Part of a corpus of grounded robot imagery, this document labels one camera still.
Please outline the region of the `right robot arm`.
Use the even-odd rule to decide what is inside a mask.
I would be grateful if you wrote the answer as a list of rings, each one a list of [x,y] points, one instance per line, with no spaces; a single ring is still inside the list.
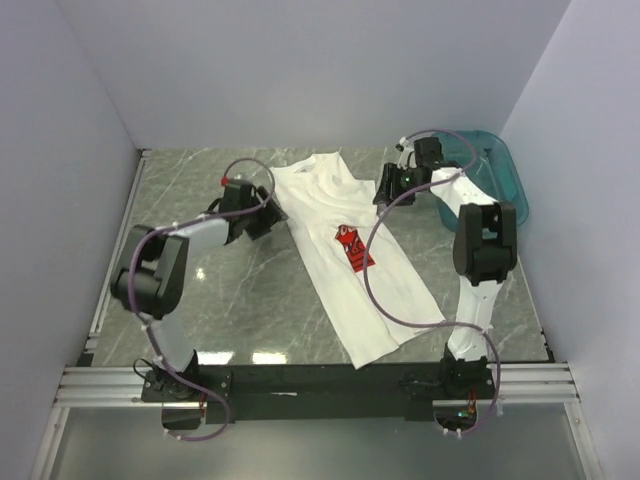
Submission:
[[[452,134],[471,153],[471,162],[461,167],[445,159],[438,133],[428,130],[399,140],[400,158],[384,165],[373,203],[383,205],[387,215],[428,191],[457,218],[452,258],[459,299],[437,386],[447,397],[460,399],[493,382],[488,352],[495,348],[488,331],[498,293],[517,264],[517,215],[511,203],[486,194],[467,175],[478,160],[469,140]]]

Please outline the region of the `white t-shirt red print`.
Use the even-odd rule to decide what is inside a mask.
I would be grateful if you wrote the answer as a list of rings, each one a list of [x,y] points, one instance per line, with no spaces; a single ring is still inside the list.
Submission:
[[[386,226],[372,180],[339,153],[276,168],[275,193],[324,310],[355,368],[443,321],[434,296]]]

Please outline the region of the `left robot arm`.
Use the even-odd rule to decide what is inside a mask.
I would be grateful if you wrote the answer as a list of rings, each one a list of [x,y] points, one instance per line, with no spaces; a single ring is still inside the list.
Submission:
[[[133,226],[110,280],[111,296],[138,318],[154,351],[148,387],[179,402],[201,390],[198,355],[178,316],[192,261],[242,235],[257,240],[287,219],[271,188],[228,177],[222,186],[222,196],[192,220]]]

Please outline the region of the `teal plastic bin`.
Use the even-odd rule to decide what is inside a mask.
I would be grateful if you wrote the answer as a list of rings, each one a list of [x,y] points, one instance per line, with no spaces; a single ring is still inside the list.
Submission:
[[[485,194],[500,202],[509,202],[516,211],[516,224],[522,226],[529,216],[529,205],[510,151],[503,140],[483,130],[456,131],[476,150],[477,161],[468,177]],[[437,132],[445,160],[465,167],[471,163],[469,148],[451,133]],[[446,229],[457,231],[457,217],[442,200],[436,201],[440,219]]]

